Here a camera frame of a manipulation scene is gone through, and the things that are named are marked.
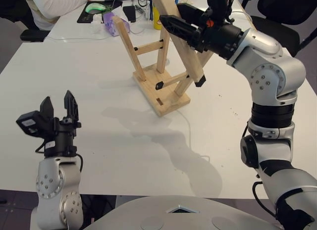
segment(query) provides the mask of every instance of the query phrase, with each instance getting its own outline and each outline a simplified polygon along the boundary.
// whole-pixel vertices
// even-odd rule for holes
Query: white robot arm
[[[43,153],[45,159],[38,169],[36,190],[39,205],[32,211],[31,230],[78,230],[83,224],[79,194],[81,170],[75,158],[80,155],[73,145],[76,129],[81,124],[78,122],[77,103],[70,91],[65,95],[64,106],[67,116],[60,121],[53,116],[53,106],[47,97],[40,111],[21,115],[16,121],[27,135],[44,139],[36,150]]]
[[[275,39],[233,26],[232,2],[208,0],[205,12],[179,4],[182,19],[162,16],[161,22],[193,49],[219,54],[248,80],[253,106],[247,127],[250,135],[241,139],[242,161],[257,171],[276,209],[271,214],[286,230],[316,229],[317,180],[291,165],[292,116],[297,89],[306,76],[304,65],[284,53]]]
[[[292,122],[297,88],[305,79],[303,64],[283,53],[281,45],[249,29],[227,61],[250,83],[250,135],[241,139],[242,161],[255,168],[284,228],[317,228],[317,181],[292,167]]]

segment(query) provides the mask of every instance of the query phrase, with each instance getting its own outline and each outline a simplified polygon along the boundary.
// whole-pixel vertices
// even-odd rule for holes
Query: green mouse
[[[86,7],[85,12],[87,12],[89,14],[97,14],[101,11],[105,11],[105,9],[106,9],[106,7],[102,4],[91,3]]]

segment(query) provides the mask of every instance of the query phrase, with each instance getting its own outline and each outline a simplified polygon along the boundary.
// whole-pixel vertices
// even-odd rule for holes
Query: desk
[[[201,9],[207,8],[207,0],[190,0],[196,7]],[[131,5],[130,0],[124,0],[123,6]],[[98,34],[91,33],[91,25],[90,24],[80,24],[77,23],[77,19],[84,9],[85,5],[78,7],[76,10],[62,16],[59,18],[57,23],[54,25],[53,29],[48,35],[48,38],[45,39],[45,43],[73,43],[73,42],[96,42],[100,43],[100,41],[109,41],[114,38],[106,31],[104,28]],[[232,6],[233,11],[243,11],[238,0],[235,0]],[[250,23],[247,17],[242,13],[233,13],[232,17],[235,18],[234,25],[239,26],[242,30],[247,30],[250,27]],[[130,23],[131,29],[133,32],[140,32],[144,29],[144,31],[140,34],[130,33],[130,37],[132,42],[142,43],[144,38],[153,38],[149,40],[151,42],[158,40],[160,31],[153,29],[152,21],[147,21],[144,17],[138,19],[135,23]]]
[[[20,47],[0,75],[0,188],[35,190],[43,156],[34,150],[42,140],[26,136],[15,120],[39,109],[47,95],[62,117],[69,89],[82,122],[75,139],[84,158],[82,194],[253,198],[256,172],[242,163],[239,147],[252,105],[245,78],[215,55],[205,66],[203,87],[188,89],[191,103],[159,118],[132,80],[133,66],[119,40]],[[172,75],[185,71],[173,45],[167,58]],[[143,66],[155,59],[155,52],[140,56]],[[293,165],[314,177],[316,108],[305,81],[293,118]],[[260,188],[259,197],[266,198]]]

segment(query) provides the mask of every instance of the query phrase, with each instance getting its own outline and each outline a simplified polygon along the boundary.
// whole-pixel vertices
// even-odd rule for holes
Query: person's arm
[[[63,16],[76,9],[87,0],[33,0],[40,12],[47,19]]]

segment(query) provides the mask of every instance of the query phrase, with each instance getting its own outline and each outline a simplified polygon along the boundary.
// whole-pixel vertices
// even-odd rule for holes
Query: yellow bottle
[[[156,30],[162,29],[162,23],[159,20],[159,11],[155,6],[153,6],[153,26]]]

